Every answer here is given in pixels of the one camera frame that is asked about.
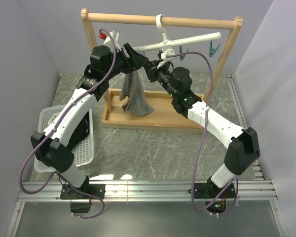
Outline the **grey striped boxer underwear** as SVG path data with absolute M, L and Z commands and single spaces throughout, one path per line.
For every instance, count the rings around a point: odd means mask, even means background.
M 122 101 L 125 98 L 128 98 L 122 105 L 125 113 L 146 116 L 154 111 L 154 108 L 146 102 L 144 87 L 138 71 L 124 75 L 119 100 Z

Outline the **white plastic hanger bar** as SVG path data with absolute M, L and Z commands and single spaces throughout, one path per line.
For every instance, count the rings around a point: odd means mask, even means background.
M 163 14 L 157 15 L 156 19 L 155 19 L 155 23 L 156 23 L 157 29 L 162 34 L 163 41 L 159 42 L 159 43 L 134 47 L 134 50 L 136 52 L 159 50 L 159 49 L 163 49 L 164 47 L 183 46 L 183 45 L 187 45 L 187 44 L 219 40 L 221 38 L 221 33 L 216 32 L 216 33 L 199 35 L 199 36 L 188 37 L 188 38 L 183 38 L 183 39 L 170 40 L 167 37 L 165 27 L 161 23 L 162 17 L 164 17 Z

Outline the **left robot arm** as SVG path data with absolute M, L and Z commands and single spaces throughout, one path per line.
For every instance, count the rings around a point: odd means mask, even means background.
M 77 198 L 87 197 L 90 187 L 88 177 L 75 165 L 74 154 L 68 147 L 74 131 L 108 89 L 111 78 L 138 70 L 146 62 L 148 58 L 127 43 L 121 50 L 95 47 L 70 101 L 43 132 L 32 134 L 36 159 L 60 174 Z

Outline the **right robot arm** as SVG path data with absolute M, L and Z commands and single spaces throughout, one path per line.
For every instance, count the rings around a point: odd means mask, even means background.
M 169 70 L 170 63 L 158 67 L 159 61 L 145 63 L 144 69 L 150 82 L 159 82 L 171 96 L 171 104 L 177 113 L 204 127 L 226 147 L 223 165 L 207 180 L 208 193 L 217 198 L 225 191 L 225 185 L 241 175 L 260 157 L 257 132 L 242 128 L 214 110 L 192 90 L 189 70 L 176 67 Z

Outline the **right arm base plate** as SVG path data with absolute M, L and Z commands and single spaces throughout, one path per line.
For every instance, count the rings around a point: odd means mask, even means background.
M 194 184 L 194 198 L 195 199 L 213 199 L 222 190 L 214 184 L 209 183 L 195 183 Z M 233 184 L 229 185 L 226 190 L 219 196 L 219 198 L 234 198 L 236 197 L 235 187 Z

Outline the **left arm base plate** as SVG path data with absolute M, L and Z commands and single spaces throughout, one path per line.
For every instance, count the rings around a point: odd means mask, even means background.
M 63 184 L 60 199 L 103 199 L 105 196 L 105 184 L 87 184 L 81 188 L 75 188 L 69 184 Z

